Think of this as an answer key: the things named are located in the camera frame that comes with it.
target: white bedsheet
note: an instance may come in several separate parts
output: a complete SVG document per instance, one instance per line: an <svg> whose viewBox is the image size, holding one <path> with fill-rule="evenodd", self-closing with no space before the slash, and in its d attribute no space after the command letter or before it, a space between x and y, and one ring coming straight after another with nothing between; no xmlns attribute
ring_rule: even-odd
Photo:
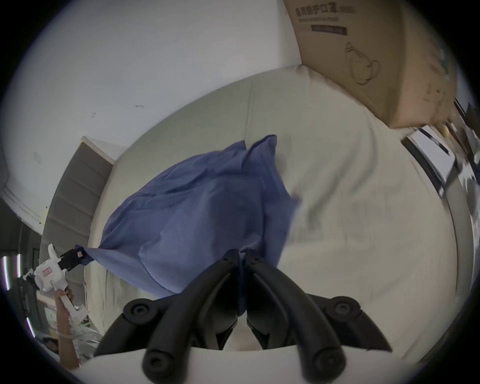
<svg viewBox="0 0 480 384"><path fill-rule="evenodd" d="M279 268L308 293L355 298L394 353L417 362L461 305L448 206L401 145L399 131L306 67L231 84L142 136L113 168L89 245L99 244L123 200L167 167L273 133L282 179L301 199ZM97 263L85 268L85 282L100 332L128 301L151 298Z"/></svg>

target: black clamp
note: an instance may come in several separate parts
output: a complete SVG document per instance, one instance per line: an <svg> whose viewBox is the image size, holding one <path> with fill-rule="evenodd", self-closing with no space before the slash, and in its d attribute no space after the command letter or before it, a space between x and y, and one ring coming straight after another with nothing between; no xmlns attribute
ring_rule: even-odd
<svg viewBox="0 0 480 384"><path fill-rule="evenodd" d="M244 284L239 284L239 252L230 250L182 293L130 301L95 356L145 348L145 375L154 383L180 383L190 347L223 349L237 324L240 289L245 290L247 323L262 348L296 344L310 382L326 383L342 373L342 345L391 351L355 300L307 295L257 251L247 250L244 262Z"/></svg>

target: cardboard box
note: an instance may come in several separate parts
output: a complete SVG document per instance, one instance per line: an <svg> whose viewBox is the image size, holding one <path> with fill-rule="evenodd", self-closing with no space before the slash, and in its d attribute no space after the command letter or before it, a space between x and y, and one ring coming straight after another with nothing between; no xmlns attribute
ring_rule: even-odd
<svg viewBox="0 0 480 384"><path fill-rule="evenodd" d="M435 31L393 0L284 0L302 63L392 128L445 120L456 63Z"/></svg>

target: white wall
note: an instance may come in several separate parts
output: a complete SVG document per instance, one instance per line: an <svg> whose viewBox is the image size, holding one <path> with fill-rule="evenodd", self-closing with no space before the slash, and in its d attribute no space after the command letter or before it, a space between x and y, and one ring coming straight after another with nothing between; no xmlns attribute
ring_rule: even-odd
<svg viewBox="0 0 480 384"><path fill-rule="evenodd" d="M456 99L462 106L465 113L467 112L469 103L475 108L479 107L478 100L475 97L470 82L460 66L457 68Z"/></svg>
<svg viewBox="0 0 480 384"><path fill-rule="evenodd" d="M219 87L299 63L282 0L74 1L29 50L0 107L3 197L41 233L82 136L128 147Z"/></svg>

